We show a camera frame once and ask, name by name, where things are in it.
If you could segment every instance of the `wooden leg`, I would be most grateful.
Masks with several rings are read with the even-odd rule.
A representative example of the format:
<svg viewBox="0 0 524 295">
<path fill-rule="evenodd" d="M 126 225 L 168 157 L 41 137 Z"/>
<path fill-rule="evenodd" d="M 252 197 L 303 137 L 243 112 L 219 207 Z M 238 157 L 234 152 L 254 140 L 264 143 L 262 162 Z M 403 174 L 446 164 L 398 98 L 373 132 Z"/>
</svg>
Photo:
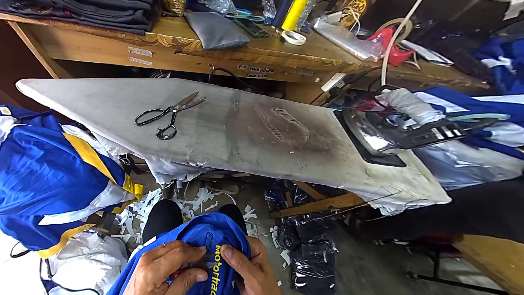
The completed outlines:
<svg viewBox="0 0 524 295">
<path fill-rule="evenodd" d="M 287 180 L 284 180 L 284 186 L 286 187 L 286 192 L 284 193 L 286 195 L 286 201 L 288 203 L 288 207 L 293 207 L 293 199 L 291 198 L 291 192 L 289 191 L 289 183 Z"/>
<path fill-rule="evenodd" d="M 34 37 L 29 29 L 30 25 L 7 22 L 13 30 L 18 34 L 20 39 L 26 44 L 26 46 L 35 55 L 38 61 L 43 67 L 49 72 L 53 78 L 73 78 L 64 68 L 57 64 L 55 60 L 50 58 L 45 50 L 40 45 L 40 42 Z"/>
<path fill-rule="evenodd" d="M 323 194 L 317 192 L 314 188 L 307 185 L 307 183 L 302 181 L 293 181 L 301 190 L 305 191 L 308 195 L 313 197 L 317 201 L 321 201 L 323 199 L 326 199 L 328 197 L 324 196 Z"/>
<path fill-rule="evenodd" d="M 352 207 L 362 203 L 364 203 L 364 200 L 362 200 L 359 196 L 355 195 L 354 193 L 347 193 L 342 196 L 327 198 L 321 201 L 307 203 L 297 207 L 269 212 L 269 216 L 271 218 L 293 216 L 328 209 Z"/>
</svg>

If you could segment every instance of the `blue jacket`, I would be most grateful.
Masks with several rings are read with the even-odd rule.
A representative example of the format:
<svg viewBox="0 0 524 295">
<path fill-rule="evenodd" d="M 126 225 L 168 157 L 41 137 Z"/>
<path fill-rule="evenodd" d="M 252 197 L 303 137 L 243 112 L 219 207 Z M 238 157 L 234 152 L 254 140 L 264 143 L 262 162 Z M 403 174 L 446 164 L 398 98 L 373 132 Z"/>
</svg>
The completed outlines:
<svg viewBox="0 0 524 295">
<path fill-rule="evenodd" d="M 0 162 L 0 229 L 43 258 L 93 226 L 79 219 L 141 197 L 118 163 L 64 133 L 50 112 L 0 106 Z"/>
<path fill-rule="evenodd" d="M 240 227 L 226 215 L 215 212 L 199 215 L 181 226 L 169 231 L 151 244 L 142 248 L 136 255 L 131 257 L 128 264 L 114 283 L 107 295 L 123 294 L 129 283 L 129 279 L 138 264 L 138 259 L 147 251 L 156 248 L 162 243 L 174 240 L 181 240 L 193 247 L 206 246 L 208 254 L 215 255 L 220 251 L 220 246 L 231 245 L 242 251 L 248 258 L 251 257 L 251 248 L 246 236 Z M 214 256 L 209 262 L 219 259 L 219 266 L 216 269 L 208 270 L 208 279 L 205 282 L 197 282 L 187 292 L 187 295 L 238 295 L 239 290 L 236 284 L 232 284 L 238 274 L 229 266 L 222 256 Z"/>
</svg>

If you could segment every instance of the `white cable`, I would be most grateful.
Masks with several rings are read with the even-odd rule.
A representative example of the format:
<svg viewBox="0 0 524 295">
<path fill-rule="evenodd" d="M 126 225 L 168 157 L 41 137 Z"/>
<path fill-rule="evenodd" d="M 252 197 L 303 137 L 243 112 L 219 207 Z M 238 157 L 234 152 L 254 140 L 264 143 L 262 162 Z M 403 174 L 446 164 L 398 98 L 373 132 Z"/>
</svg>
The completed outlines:
<svg viewBox="0 0 524 295">
<path fill-rule="evenodd" d="M 359 20 L 360 14 L 355 12 L 352 7 L 350 7 L 350 10 L 351 10 L 351 15 L 353 15 L 353 18 L 355 19 L 355 23 L 353 24 L 353 26 L 351 26 L 350 31 L 353 31 L 353 28 L 355 27 L 355 25 L 358 24 L 357 32 L 355 33 L 355 36 L 356 36 L 358 32 L 360 32 L 360 20 Z"/>
<path fill-rule="evenodd" d="M 422 0 L 417 0 L 415 2 L 413 7 L 411 8 L 411 10 L 408 12 L 408 15 L 406 15 L 404 20 L 402 20 L 402 23 L 400 23 L 400 26 L 398 26 L 398 29 L 393 34 L 393 38 L 391 38 L 391 41 L 389 42 L 388 47 L 386 48 L 386 52 L 384 53 L 384 61 L 382 61 L 382 73 L 380 74 L 380 84 L 382 86 L 384 86 L 386 84 L 386 71 L 388 69 L 389 53 L 391 52 L 391 48 L 393 47 L 393 43 L 397 39 L 397 37 L 400 34 L 400 31 L 402 30 L 402 28 L 404 28 L 404 26 L 408 22 L 408 20 L 411 17 L 411 15 L 413 15 L 413 13 L 415 12 L 415 9 L 417 9 L 417 7 L 419 7 L 421 2 L 422 2 Z"/>
</svg>

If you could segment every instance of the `masking tape roll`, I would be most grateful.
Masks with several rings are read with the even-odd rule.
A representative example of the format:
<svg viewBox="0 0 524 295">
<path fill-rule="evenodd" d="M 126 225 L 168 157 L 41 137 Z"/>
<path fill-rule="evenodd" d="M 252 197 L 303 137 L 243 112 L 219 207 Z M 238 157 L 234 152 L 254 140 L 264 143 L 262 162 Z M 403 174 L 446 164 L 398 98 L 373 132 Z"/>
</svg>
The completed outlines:
<svg viewBox="0 0 524 295">
<path fill-rule="evenodd" d="M 386 22 L 385 24 L 381 25 L 377 29 L 377 32 L 382 30 L 383 28 L 389 27 L 389 26 L 394 25 L 394 24 L 399 24 L 400 25 L 400 23 L 402 23 L 403 20 L 404 19 L 402 17 L 392 19 L 392 20 Z M 397 40 L 395 40 L 395 45 L 398 44 L 399 42 L 401 42 L 402 40 L 406 39 L 408 37 L 409 33 L 411 33 L 412 29 L 413 29 L 413 22 L 411 22 L 411 20 L 408 20 L 408 22 L 404 26 L 404 33 L 402 33 L 402 35 L 400 37 L 398 37 Z"/>
<path fill-rule="evenodd" d="M 282 38 L 286 40 L 286 42 L 293 44 L 293 45 L 302 45 L 305 43 L 305 40 L 306 40 L 306 38 L 303 35 L 295 31 L 285 30 L 282 32 L 281 35 L 282 35 Z"/>
</svg>

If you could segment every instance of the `black scissors handle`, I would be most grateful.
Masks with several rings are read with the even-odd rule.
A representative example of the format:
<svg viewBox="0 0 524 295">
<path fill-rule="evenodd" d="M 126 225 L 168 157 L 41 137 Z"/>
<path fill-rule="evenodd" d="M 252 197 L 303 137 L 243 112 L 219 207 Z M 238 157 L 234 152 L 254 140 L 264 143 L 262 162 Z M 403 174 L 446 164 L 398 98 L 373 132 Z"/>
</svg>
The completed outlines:
<svg viewBox="0 0 524 295">
<path fill-rule="evenodd" d="M 149 110 L 149 111 L 145 111 L 143 113 L 141 113 L 140 115 L 136 116 L 135 118 L 135 124 L 137 124 L 138 126 L 143 126 L 145 124 L 149 124 L 153 121 L 156 121 L 160 118 L 162 118 L 165 114 L 167 114 L 168 112 L 170 111 L 170 108 L 167 108 L 167 109 L 152 109 L 152 110 Z M 161 112 L 161 114 L 157 115 L 157 116 L 154 116 L 153 118 L 151 119 L 147 119 L 145 120 L 144 122 L 138 122 L 138 119 L 140 119 L 140 117 L 146 115 L 146 114 L 149 114 L 149 113 L 154 113 L 154 112 Z"/>
<path fill-rule="evenodd" d="M 156 134 L 157 138 L 158 139 L 162 139 L 162 140 L 167 140 L 167 139 L 172 139 L 174 138 L 175 135 L 177 135 L 177 128 L 174 126 L 174 119 L 177 117 L 177 110 L 172 110 L 173 112 L 173 115 L 171 116 L 171 123 L 169 125 L 167 125 L 164 129 L 157 129 L 158 132 Z M 169 134 L 164 134 L 165 132 L 167 132 L 169 129 L 173 129 L 173 132 L 172 133 L 169 133 Z"/>
</svg>

